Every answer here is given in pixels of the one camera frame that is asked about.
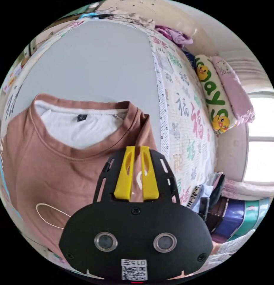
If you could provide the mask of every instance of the black device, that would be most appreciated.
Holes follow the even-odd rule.
[[[201,200],[199,214],[182,206],[173,172],[159,152],[140,148],[144,202],[129,202],[134,154],[135,147],[127,147],[108,159],[93,203],[72,215],[59,242],[75,270],[104,278],[90,278],[92,283],[160,284],[199,270],[213,248],[204,222],[209,199]]]

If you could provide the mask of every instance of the screw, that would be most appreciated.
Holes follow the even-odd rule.
[[[201,253],[201,254],[197,257],[197,261],[202,262],[205,258],[206,258],[206,254],[205,254],[205,253]]]
[[[139,215],[141,213],[141,210],[138,207],[134,207],[131,209],[131,213],[133,215]]]
[[[69,260],[74,259],[74,256],[73,256],[70,252],[67,252],[67,253],[66,253],[66,256],[67,256],[67,258],[68,258]]]

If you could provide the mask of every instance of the qr code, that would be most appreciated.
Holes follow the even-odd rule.
[[[147,280],[147,267],[122,266],[122,280]]]

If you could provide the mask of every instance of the dotted trim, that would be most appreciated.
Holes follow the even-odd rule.
[[[161,76],[160,67],[158,61],[156,59],[155,53],[152,51],[157,86],[158,86],[158,94],[159,94],[159,108],[160,108],[160,123],[161,123],[161,153],[165,156],[166,160],[169,161],[170,158],[170,140],[169,140],[169,117],[167,110],[167,98],[165,95],[165,88],[163,79]]]

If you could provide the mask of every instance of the camera lens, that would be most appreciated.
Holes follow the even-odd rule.
[[[94,244],[99,250],[108,252],[116,249],[118,242],[111,233],[101,232],[95,237]]]
[[[172,251],[176,246],[177,239],[170,233],[162,233],[154,240],[154,248],[156,251],[166,253]]]

